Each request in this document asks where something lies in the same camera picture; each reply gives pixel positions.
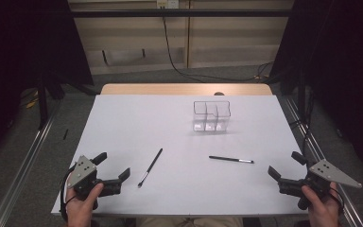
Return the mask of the person's beige trouser legs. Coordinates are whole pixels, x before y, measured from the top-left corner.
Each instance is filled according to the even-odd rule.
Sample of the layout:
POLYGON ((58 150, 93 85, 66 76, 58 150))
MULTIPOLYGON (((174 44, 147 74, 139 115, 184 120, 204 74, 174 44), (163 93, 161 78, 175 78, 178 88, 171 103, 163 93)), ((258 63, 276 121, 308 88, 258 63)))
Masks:
POLYGON ((244 227, 242 218, 138 218, 136 227, 244 227))

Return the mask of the aluminium floor rail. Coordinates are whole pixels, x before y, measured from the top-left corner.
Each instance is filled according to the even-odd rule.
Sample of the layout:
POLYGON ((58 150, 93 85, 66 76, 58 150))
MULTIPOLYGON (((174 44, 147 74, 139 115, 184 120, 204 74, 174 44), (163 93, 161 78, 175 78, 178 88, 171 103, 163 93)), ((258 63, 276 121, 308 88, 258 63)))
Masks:
POLYGON ((10 184, 10 187, 7 193, 5 194, 4 198, 1 200, 0 227, 6 226, 9 216, 13 210, 13 207, 20 197, 20 194, 24 188, 24 184, 30 173, 30 170, 37 159, 37 156, 43 146, 44 141, 46 140, 48 133, 50 132, 50 129, 53 125, 53 122, 55 121, 55 117, 60 108, 61 108, 61 102, 55 104, 47 120, 45 121, 43 126, 37 131, 33 143, 28 149, 26 157, 22 162, 22 165, 17 171, 14 180, 10 184))
MULTIPOLYGON (((294 128, 298 129, 302 135, 301 150, 304 151, 306 154, 311 154, 311 157, 314 158, 316 161, 324 159, 325 155, 322 152, 318 141, 316 140, 311 130, 309 130, 308 126, 302 121, 302 118, 299 115, 298 105, 295 103, 292 97, 287 97, 285 99, 285 104, 295 121, 294 128)), ((345 185, 339 183, 337 185, 337 192, 344 200, 343 216, 347 220, 348 225, 350 227, 363 227, 363 221, 359 217, 352 200, 347 194, 347 191, 345 190, 345 185)))

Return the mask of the black curtain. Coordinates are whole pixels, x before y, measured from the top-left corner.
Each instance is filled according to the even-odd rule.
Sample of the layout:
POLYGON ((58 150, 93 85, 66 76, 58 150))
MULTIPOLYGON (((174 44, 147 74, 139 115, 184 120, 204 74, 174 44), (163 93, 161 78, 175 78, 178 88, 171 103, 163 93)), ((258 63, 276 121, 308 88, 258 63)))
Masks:
POLYGON ((0 0, 0 141, 42 76, 94 83, 68 0, 0 0))
POLYGON ((270 79, 304 80, 363 162, 363 0, 294 0, 270 79))

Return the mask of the black horizontal metal bar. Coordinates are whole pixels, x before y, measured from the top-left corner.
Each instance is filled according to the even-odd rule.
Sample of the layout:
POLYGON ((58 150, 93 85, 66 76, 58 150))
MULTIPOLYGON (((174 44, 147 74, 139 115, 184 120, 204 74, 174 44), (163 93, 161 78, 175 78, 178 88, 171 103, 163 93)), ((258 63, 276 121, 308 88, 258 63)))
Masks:
POLYGON ((291 9, 111 9, 74 10, 77 18, 105 17, 289 17, 291 9))

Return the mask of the white wall outlet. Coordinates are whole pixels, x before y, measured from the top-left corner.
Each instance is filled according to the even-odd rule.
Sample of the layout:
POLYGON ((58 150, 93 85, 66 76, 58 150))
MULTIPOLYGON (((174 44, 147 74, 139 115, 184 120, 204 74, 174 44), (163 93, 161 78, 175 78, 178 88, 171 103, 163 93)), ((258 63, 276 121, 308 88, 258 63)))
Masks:
POLYGON ((177 9, 180 5, 179 0, 156 0, 158 9, 177 9))

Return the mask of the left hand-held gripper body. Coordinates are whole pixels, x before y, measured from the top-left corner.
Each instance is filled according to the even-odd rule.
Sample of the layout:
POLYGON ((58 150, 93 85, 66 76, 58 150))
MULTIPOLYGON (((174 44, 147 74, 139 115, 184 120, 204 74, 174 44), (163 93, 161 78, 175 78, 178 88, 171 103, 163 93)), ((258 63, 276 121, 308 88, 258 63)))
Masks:
POLYGON ((103 181, 96 177, 97 166, 84 155, 78 158, 78 161, 71 167, 72 173, 67 184, 67 188, 73 188, 76 191, 78 199, 85 200, 91 190, 98 184, 104 185, 100 197, 118 195, 121 193, 122 183, 117 179, 103 181))

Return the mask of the black pen with silver tip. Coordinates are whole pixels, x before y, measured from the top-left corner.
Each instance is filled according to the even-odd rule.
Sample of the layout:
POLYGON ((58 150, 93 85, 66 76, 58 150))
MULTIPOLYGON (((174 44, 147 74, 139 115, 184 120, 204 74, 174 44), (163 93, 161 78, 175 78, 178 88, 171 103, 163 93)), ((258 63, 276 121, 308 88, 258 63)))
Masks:
POLYGON ((215 160, 222 160, 222 161, 230 161, 230 162, 254 164, 254 161, 253 160, 244 160, 244 159, 230 158, 230 157, 221 157, 221 156, 214 156, 214 155, 210 155, 209 158, 210 159, 215 159, 215 160))

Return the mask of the white table cover sheet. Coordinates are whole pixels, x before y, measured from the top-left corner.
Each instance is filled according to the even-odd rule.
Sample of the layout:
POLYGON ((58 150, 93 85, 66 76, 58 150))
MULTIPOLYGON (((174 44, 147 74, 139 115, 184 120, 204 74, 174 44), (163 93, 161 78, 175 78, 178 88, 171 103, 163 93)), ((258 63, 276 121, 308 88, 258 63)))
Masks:
POLYGON ((299 213, 268 175, 301 179, 306 169, 291 154, 298 144, 276 96, 226 96, 227 130, 193 130, 198 96, 109 96, 95 99, 76 155, 107 152, 97 175, 107 180, 130 168, 121 193, 99 199, 103 216, 274 216, 299 213), (150 163, 163 152, 137 187, 150 163), (210 159, 221 156, 254 164, 210 159))

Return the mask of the black metal stand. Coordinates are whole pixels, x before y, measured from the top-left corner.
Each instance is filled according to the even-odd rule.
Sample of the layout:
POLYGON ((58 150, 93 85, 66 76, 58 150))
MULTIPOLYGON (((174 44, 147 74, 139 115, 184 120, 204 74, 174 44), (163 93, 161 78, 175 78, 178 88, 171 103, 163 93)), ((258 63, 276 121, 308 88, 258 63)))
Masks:
POLYGON ((48 110, 47 110, 47 102, 46 102, 46 90, 43 82, 43 76, 39 76, 38 78, 38 100, 39 100, 39 108, 40 108, 40 126, 41 130, 48 119, 48 110))

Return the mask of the person's left hand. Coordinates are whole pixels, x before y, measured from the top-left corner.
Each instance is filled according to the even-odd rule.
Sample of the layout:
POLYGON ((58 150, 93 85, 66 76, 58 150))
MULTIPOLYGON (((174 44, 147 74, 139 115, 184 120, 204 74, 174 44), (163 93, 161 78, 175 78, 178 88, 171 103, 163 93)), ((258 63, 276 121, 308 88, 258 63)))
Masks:
POLYGON ((98 183, 84 201, 76 197, 76 191, 73 188, 67 190, 67 227, 91 227, 94 203, 103 190, 103 187, 104 185, 102 183, 98 183))

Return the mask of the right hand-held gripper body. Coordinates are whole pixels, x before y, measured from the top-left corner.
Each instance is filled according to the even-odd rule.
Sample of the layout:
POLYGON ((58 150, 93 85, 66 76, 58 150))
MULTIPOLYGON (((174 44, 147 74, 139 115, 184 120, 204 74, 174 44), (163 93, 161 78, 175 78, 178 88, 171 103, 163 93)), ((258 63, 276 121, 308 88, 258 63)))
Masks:
POLYGON ((302 192, 302 186, 310 187, 320 199, 330 194, 330 183, 342 183, 355 188, 361 188, 362 184, 332 165, 326 159, 317 163, 307 159, 297 159, 302 166, 307 166, 307 174, 303 179, 290 180, 278 175, 278 186, 281 194, 287 194, 299 198, 298 207, 305 210, 311 204, 310 200, 302 192))

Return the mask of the wooden table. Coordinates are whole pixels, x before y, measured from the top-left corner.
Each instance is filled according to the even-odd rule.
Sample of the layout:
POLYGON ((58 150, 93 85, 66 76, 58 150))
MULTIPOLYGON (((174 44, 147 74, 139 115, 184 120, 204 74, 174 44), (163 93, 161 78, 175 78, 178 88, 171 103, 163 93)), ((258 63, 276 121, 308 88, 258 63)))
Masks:
POLYGON ((102 95, 177 95, 177 96, 271 96, 266 84, 252 83, 109 83, 102 95))

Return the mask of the clear plastic organizer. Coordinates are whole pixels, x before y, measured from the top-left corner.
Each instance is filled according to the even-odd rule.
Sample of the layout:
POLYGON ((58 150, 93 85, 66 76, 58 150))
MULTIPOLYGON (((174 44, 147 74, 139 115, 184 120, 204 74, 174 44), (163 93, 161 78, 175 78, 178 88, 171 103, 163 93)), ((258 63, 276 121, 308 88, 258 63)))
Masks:
POLYGON ((194 131, 225 131, 231 117, 229 101, 195 101, 194 131))

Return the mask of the person's right hand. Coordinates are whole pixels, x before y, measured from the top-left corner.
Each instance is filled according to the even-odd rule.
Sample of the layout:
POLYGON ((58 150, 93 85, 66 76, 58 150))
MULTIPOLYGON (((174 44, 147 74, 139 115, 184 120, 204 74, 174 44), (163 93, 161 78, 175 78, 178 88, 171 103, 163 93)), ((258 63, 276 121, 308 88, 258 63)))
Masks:
POLYGON ((340 227, 339 205, 333 198, 323 201, 307 185, 302 187, 303 194, 309 199, 308 216, 311 227, 340 227))

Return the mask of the thin black makeup brush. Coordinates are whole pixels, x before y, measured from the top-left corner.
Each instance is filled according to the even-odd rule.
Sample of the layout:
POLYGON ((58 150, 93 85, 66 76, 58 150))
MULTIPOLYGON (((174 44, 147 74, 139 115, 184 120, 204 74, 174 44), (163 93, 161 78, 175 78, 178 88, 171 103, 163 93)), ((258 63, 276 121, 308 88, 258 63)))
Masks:
POLYGON ((156 164, 156 162, 157 162, 157 160, 159 159, 160 155, 162 154, 163 150, 164 150, 163 148, 160 148, 160 149, 159 149, 158 153, 156 154, 156 156, 154 157, 154 159, 153 159, 153 160, 152 160, 152 162, 150 163, 150 165, 149 165, 149 167, 148 167, 147 171, 146 171, 146 172, 145 172, 145 174, 143 175, 143 177, 142 177, 141 181, 137 184, 137 187, 138 187, 138 188, 141 188, 141 187, 143 186, 143 184, 144 184, 144 182, 145 182, 145 180, 146 180, 146 178, 147 178, 148 174, 150 173, 151 169, 152 169, 152 168, 154 167, 154 165, 156 164))

